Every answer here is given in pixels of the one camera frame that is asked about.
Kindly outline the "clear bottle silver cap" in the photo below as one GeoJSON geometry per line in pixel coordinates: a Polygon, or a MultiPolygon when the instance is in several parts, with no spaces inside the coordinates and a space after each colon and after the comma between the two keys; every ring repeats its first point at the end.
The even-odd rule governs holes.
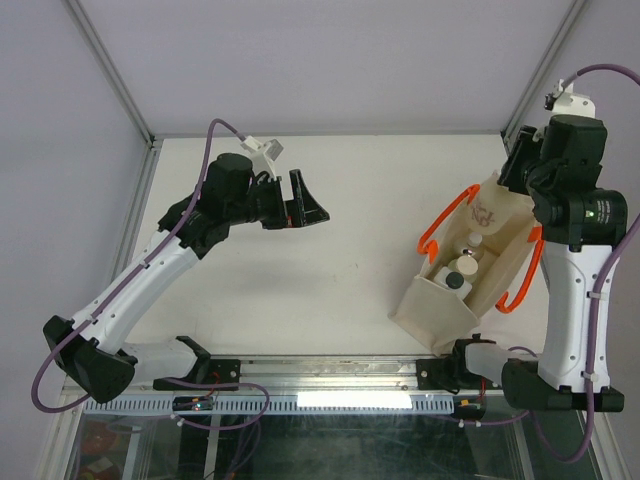
{"type": "Polygon", "coordinates": [[[456,239],[452,246],[452,258],[469,257],[478,263],[492,263],[497,256],[485,245],[484,237],[477,232],[468,232],[456,239]]]}

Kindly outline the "green bottle cream cap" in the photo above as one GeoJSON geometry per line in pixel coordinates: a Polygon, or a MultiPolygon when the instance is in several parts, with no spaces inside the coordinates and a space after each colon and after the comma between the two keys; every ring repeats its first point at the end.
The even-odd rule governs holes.
{"type": "Polygon", "coordinates": [[[472,256],[460,255],[449,262],[448,268],[472,281],[478,274],[479,264],[472,256]]]}

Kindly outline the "white square bottle black cap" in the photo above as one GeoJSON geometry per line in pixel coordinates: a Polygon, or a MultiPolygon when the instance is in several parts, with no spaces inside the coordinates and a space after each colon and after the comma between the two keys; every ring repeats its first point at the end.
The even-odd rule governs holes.
{"type": "Polygon", "coordinates": [[[442,267],[434,276],[433,282],[455,294],[461,300],[464,300],[472,291],[472,284],[460,273],[452,271],[448,267],[442,267]]]}

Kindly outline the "beige canvas bag orange handles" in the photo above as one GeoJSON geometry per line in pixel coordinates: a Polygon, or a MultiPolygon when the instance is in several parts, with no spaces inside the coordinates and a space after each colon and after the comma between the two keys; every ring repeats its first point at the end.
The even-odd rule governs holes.
{"type": "Polygon", "coordinates": [[[436,356],[451,353],[492,309],[526,298],[545,242],[533,202],[493,173],[464,189],[420,237],[425,260],[391,320],[436,356]]]}

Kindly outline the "beige spray bottle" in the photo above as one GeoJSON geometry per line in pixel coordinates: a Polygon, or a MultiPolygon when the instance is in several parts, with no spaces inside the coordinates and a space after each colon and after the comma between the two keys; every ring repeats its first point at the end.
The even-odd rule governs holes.
{"type": "Polygon", "coordinates": [[[515,193],[491,177],[481,184],[469,204],[466,222],[468,227],[483,236],[497,233],[510,219],[518,202],[515,193]]]}

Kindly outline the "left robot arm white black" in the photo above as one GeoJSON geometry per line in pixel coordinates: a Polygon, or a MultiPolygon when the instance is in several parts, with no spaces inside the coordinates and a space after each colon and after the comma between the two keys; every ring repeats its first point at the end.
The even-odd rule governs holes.
{"type": "Polygon", "coordinates": [[[55,363],[86,394],[106,403],[130,385],[157,386],[178,379],[188,388],[206,383],[211,355],[195,340],[132,344],[127,337],[162,293],[225,241],[232,227],[258,222],[266,230],[303,228],[329,220],[299,170],[289,173],[293,197],[281,180],[256,173],[252,161],[223,153],[210,163],[199,191],[169,208],[135,260],[72,319],[52,317],[44,326],[55,363]]]}

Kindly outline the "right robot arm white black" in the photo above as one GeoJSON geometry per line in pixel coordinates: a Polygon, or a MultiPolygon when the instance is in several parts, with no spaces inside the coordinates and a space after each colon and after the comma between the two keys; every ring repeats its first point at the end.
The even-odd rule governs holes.
{"type": "Polygon", "coordinates": [[[542,227],[549,296],[543,351],[526,358],[477,335],[459,340],[446,360],[452,389],[486,379],[514,408],[623,410],[624,395],[608,374],[606,326],[628,205],[622,193],[597,185],[607,137],[602,121],[575,114],[552,115],[540,138],[521,129],[498,183],[528,195],[542,227]]]}

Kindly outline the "small electronics board with leds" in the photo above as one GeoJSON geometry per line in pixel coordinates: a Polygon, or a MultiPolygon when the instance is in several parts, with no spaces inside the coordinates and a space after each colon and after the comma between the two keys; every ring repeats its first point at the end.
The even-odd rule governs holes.
{"type": "Polygon", "coordinates": [[[174,412],[212,411],[216,401],[216,396],[178,396],[173,399],[172,409],[174,412]]]}

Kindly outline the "aluminium mounting rail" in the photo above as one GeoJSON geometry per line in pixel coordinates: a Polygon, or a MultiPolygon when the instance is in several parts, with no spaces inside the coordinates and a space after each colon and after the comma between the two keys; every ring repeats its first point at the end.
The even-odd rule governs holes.
{"type": "MultiPolygon", "coordinates": [[[[141,351],[114,354],[84,345],[74,352],[61,352],[54,356],[55,364],[72,378],[90,398],[107,403],[135,385],[149,385],[167,377],[183,377],[198,360],[210,357],[204,350],[193,350],[178,342],[169,350],[155,351],[145,345],[141,351]]],[[[416,377],[415,360],[364,358],[236,358],[241,360],[238,389],[271,385],[279,389],[299,385],[322,386],[339,377],[408,376],[416,377]]]]}

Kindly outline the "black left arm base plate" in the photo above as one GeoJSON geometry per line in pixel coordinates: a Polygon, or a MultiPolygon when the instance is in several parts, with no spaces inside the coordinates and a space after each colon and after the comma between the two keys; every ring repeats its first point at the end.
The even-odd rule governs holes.
{"type": "Polygon", "coordinates": [[[183,377],[167,377],[153,381],[156,391],[206,390],[221,386],[222,391],[236,391],[241,374],[241,360],[210,357],[198,360],[194,368],[183,377]]]}

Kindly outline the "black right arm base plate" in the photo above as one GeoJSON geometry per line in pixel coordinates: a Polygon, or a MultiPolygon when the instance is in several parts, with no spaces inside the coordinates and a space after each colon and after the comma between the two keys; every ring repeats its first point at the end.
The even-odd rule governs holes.
{"type": "Polygon", "coordinates": [[[448,359],[421,358],[415,361],[417,388],[421,391],[444,390],[457,394],[463,389],[476,389],[473,381],[464,381],[448,359]]]}

